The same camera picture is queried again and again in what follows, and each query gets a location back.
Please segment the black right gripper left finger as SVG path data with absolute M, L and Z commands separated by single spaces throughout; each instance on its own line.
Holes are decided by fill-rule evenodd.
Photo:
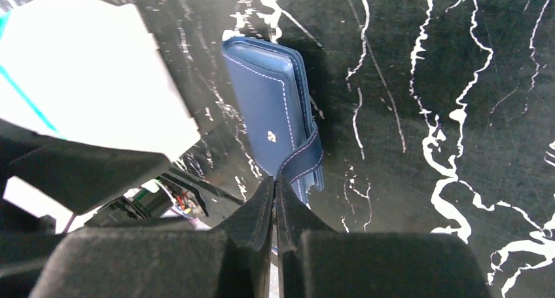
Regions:
M 49 257 L 32 297 L 267 297 L 274 179 L 219 225 L 85 227 Z

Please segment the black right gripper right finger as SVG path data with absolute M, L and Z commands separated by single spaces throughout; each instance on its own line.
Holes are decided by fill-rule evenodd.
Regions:
M 449 234 L 340 233 L 276 181 L 282 297 L 489 297 L 472 251 Z

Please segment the blue leather card holder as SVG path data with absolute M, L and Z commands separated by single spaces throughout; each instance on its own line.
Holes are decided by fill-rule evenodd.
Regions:
M 222 55 L 255 162 L 268 175 L 285 177 L 308 204 L 310 189 L 324 188 L 324 151 L 302 56 L 250 37 L 225 40 Z

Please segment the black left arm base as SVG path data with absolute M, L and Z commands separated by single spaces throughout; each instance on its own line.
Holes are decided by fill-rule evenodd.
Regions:
M 86 227 L 145 224 L 160 218 L 183 219 L 195 230 L 208 230 L 239 208 L 238 197 L 188 172 L 169 171 L 132 188 L 92 213 Z

